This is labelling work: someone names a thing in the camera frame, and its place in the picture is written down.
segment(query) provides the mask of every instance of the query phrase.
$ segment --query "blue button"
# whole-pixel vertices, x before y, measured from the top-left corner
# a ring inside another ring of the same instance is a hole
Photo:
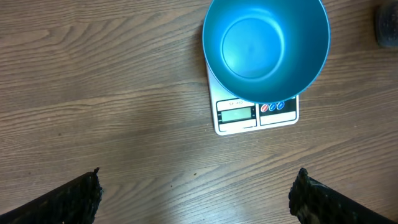
[[[281,110],[281,109],[283,109],[284,107],[285,107],[285,102],[279,102],[278,105],[276,106],[276,108],[277,108],[278,110]]]
[[[274,111],[276,109],[276,103],[271,103],[269,105],[269,111]]]

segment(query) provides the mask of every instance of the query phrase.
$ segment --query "scale platform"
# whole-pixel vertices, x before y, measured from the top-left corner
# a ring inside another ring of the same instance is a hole
[[[299,120],[299,97],[268,105],[240,100],[220,85],[207,67],[211,110],[217,134],[245,133],[295,124]]]

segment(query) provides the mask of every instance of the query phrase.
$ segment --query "table top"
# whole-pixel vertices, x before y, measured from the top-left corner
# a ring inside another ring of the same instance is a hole
[[[5,0],[0,213],[100,167],[95,223],[298,223],[301,167],[398,221],[398,50],[381,1],[324,0],[331,50],[294,126],[213,130],[201,28],[210,0]]]

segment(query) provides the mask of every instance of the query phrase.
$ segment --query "kitchen scale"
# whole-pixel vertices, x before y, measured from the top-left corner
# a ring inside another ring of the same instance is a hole
[[[214,127],[220,136],[291,125],[299,120],[299,96],[267,105],[250,103],[222,87],[208,66],[207,72]]]

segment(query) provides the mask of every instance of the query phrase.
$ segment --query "scale control panel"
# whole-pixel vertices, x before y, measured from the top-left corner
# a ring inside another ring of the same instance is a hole
[[[215,107],[215,131],[222,136],[291,125],[299,120],[298,96],[266,105],[240,99],[222,100]]]

